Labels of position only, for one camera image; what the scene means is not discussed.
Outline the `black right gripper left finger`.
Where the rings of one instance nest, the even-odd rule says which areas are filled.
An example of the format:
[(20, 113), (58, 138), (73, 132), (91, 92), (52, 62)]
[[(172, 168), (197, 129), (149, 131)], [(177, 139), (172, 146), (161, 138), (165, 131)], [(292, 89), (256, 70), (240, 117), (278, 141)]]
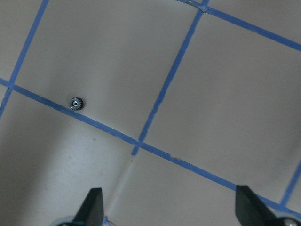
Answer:
[(103, 193), (91, 188), (75, 215), (72, 226), (101, 226), (103, 223)]

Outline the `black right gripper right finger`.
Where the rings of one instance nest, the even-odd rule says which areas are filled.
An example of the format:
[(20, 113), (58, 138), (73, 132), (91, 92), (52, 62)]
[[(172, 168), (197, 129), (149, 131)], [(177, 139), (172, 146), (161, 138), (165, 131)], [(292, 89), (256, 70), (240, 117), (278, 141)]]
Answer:
[(242, 226), (270, 226), (277, 217), (248, 187), (237, 185), (235, 215)]

